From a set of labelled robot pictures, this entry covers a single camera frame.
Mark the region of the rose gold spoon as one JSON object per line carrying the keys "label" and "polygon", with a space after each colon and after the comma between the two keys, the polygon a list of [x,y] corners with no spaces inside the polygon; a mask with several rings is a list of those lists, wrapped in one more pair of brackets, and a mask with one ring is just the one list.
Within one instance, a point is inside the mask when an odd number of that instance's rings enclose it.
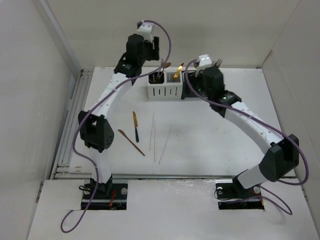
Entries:
{"label": "rose gold spoon", "polygon": [[163,58],[161,58],[160,65],[161,65],[161,69],[159,70],[159,72],[157,74],[157,83],[158,84],[162,84],[163,83],[162,75],[163,75],[164,65],[165,65]]}

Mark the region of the black metal fork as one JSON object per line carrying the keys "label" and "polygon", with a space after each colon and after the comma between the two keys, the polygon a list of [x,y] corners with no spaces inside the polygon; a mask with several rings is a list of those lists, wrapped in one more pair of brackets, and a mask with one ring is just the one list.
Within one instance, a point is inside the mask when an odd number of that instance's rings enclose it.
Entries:
{"label": "black metal fork", "polygon": [[219,68],[219,67],[221,66],[222,62],[223,62],[223,60],[222,60],[221,58],[219,58],[219,59],[215,62],[214,65],[215,65],[217,68]]}

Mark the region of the silver metal spoon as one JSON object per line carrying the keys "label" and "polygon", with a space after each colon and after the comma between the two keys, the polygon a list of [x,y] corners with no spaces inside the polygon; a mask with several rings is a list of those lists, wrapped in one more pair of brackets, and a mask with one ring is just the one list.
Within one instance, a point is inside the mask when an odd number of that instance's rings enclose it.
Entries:
{"label": "silver metal spoon", "polygon": [[161,74],[160,74],[160,72],[157,73],[154,82],[156,84],[160,84],[161,83]]}

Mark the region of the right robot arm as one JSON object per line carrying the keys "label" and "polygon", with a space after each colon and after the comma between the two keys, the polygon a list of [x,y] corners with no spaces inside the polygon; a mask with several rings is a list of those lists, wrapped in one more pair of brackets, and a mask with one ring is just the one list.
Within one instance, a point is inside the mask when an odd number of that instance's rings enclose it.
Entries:
{"label": "right robot arm", "polygon": [[216,113],[241,129],[264,154],[259,164],[236,175],[231,183],[217,184],[219,199],[245,199],[255,187],[276,182],[299,165],[298,138],[294,134],[283,137],[267,128],[238,95],[225,89],[224,76],[218,67],[186,72],[183,76],[192,93],[210,101]]}

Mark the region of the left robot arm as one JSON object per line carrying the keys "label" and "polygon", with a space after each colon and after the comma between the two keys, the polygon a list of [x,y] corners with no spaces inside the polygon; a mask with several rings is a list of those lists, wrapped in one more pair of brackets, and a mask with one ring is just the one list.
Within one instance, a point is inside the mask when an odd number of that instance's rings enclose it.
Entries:
{"label": "left robot arm", "polygon": [[87,111],[78,114],[76,135],[89,149],[89,160],[93,164],[88,190],[92,195],[107,198],[112,192],[112,173],[103,159],[103,154],[112,145],[115,133],[109,123],[118,101],[142,77],[142,67],[146,61],[160,58],[159,37],[134,33],[128,37],[126,51],[113,70],[111,80],[100,98]]}

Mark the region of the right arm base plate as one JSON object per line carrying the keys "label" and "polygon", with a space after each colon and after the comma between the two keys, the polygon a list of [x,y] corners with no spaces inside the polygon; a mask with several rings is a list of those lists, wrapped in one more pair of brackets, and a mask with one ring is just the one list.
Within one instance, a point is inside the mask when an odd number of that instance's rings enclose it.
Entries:
{"label": "right arm base plate", "polygon": [[219,210],[264,210],[259,185],[248,189],[236,190],[232,182],[217,182],[214,196]]}

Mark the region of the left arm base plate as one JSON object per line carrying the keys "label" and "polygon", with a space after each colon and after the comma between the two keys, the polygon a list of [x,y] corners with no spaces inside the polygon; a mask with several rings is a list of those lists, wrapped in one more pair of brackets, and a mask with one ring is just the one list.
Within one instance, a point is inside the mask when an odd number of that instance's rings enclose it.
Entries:
{"label": "left arm base plate", "polygon": [[[82,191],[81,209],[84,210],[92,197],[95,184],[78,187]],[[128,184],[108,183],[105,190],[97,189],[88,210],[122,211],[127,209]]]}

